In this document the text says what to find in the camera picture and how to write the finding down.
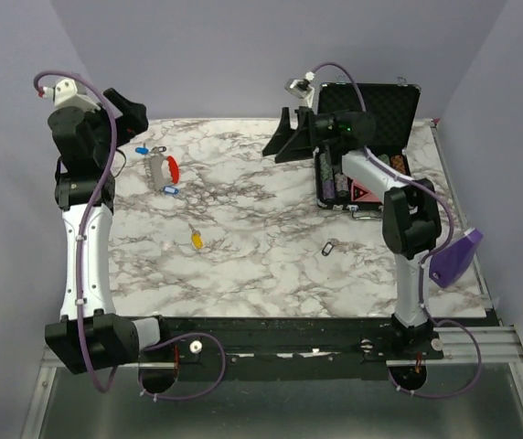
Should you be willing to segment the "red handled metal key holder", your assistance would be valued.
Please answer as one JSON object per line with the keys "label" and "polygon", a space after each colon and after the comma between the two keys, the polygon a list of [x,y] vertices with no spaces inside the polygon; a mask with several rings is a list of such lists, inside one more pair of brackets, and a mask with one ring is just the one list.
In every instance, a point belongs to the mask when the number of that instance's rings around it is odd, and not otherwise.
{"label": "red handled metal key holder", "polygon": [[144,170],[148,183],[154,192],[162,191],[164,186],[175,186],[180,181],[177,161],[166,152],[153,154],[149,151],[144,159]]}

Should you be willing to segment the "key with blue label tag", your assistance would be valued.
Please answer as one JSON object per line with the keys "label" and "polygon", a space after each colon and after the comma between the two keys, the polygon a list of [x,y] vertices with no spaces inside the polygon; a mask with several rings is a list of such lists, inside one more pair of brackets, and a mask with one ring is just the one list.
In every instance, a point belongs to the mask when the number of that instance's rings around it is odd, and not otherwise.
{"label": "key with blue label tag", "polygon": [[164,186],[162,191],[169,196],[177,196],[179,194],[179,189],[174,186]]}

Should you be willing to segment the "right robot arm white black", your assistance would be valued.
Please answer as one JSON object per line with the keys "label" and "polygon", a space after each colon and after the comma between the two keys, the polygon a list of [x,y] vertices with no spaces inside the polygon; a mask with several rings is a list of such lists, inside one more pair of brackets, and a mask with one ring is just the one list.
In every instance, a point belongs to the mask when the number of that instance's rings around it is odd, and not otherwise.
{"label": "right robot arm white black", "polygon": [[382,236],[397,269],[397,303],[392,314],[390,349],[407,359],[422,348],[433,331],[427,314],[429,259],[442,225],[430,180],[416,180],[392,169],[369,149],[376,129],[370,112],[316,114],[301,106],[282,108],[265,156],[276,163],[305,160],[319,151],[340,165],[382,205]]}

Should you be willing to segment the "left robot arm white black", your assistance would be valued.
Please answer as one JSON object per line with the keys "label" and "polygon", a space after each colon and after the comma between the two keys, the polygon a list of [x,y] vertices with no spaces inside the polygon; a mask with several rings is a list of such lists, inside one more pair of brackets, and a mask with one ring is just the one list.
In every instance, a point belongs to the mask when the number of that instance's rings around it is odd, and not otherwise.
{"label": "left robot arm white black", "polygon": [[135,362],[143,352],[165,359],[172,347],[161,316],[116,313],[109,279],[109,238],[117,148],[146,131],[146,109],[109,89],[121,111],[112,119],[79,82],[61,78],[44,90],[54,105],[48,127],[59,150],[55,200],[67,237],[67,279],[59,321],[45,328],[47,346],[73,374]]}

